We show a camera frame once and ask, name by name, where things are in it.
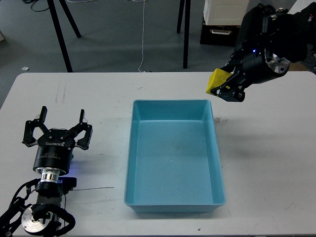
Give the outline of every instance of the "wire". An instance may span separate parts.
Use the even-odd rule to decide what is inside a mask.
[[[73,0],[73,1],[67,0],[67,1],[72,2],[72,3],[81,3],[81,2],[89,2],[89,1],[96,1],[96,0]]]
[[[138,1],[138,2],[143,2],[143,35],[142,35],[142,62],[140,63],[139,67],[138,67],[138,71],[140,73],[143,73],[145,71],[141,71],[140,68],[142,67],[143,65],[143,62],[144,62],[144,29],[145,29],[145,1],[146,0],[132,0],[132,1]]]
[[[114,187],[101,187],[101,188],[92,188],[92,189],[73,189],[73,191],[83,191],[83,190],[93,190],[93,189],[113,189]]]
[[[30,3],[32,4],[32,5],[31,5],[31,10],[32,10],[32,11],[41,12],[41,11],[46,11],[46,10],[49,9],[49,7],[48,7],[48,8],[43,9],[43,10],[34,10],[34,9],[33,9],[33,6],[34,6],[34,4],[37,3],[38,1],[39,1],[39,0],[22,0],[22,2],[25,3],[25,4],[30,4]]]

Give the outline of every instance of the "blue plastic bin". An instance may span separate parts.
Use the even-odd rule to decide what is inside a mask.
[[[226,202],[210,101],[134,101],[124,201],[136,212]]]

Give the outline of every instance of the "yellow object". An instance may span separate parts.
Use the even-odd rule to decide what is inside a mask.
[[[209,77],[206,93],[210,95],[214,95],[210,91],[224,84],[227,78],[229,78],[231,75],[232,75],[231,73],[225,72],[219,68],[215,69],[215,71]]]

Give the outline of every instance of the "robotic arm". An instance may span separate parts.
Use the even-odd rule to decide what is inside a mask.
[[[41,178],[27,182],[17,190],[8,211],[0,217],[0,236],[11,237],[21,224],[27,233],[45,237],[61,236],[75,226],[74,217],[61,207],[61,201],[63,195],[76,187],[77,179],[61,176],[69,172],[74,147],[83,150],[89,148],[92,126],[84,118],[84,110],[81,110],[76,126],[69,130],[48,130],[44,125],[46,114],[47,108],[43,106],[38,118],[26,121],[22,141],[27,147],[39,146],[33,171],[41,174]],[[37,127],[43,132],[43,136],[38,140],[33,137]],[[82,131],[85,131],[84,137],[75,141],[75,137]],[[38,193],[37,203],[25,205],[32,186]],[[24,187],[26,196],[18,197]],[[11,219],[19,212],[20,216],[11,223]],[[68,224],[60,228],[60,219]]]
[[[293,15],[259,4],[244,17],[230,61],[211,75],[206,93],[242,102],[244,89],[282,77],[290,62],[316,51],[316,2]]]

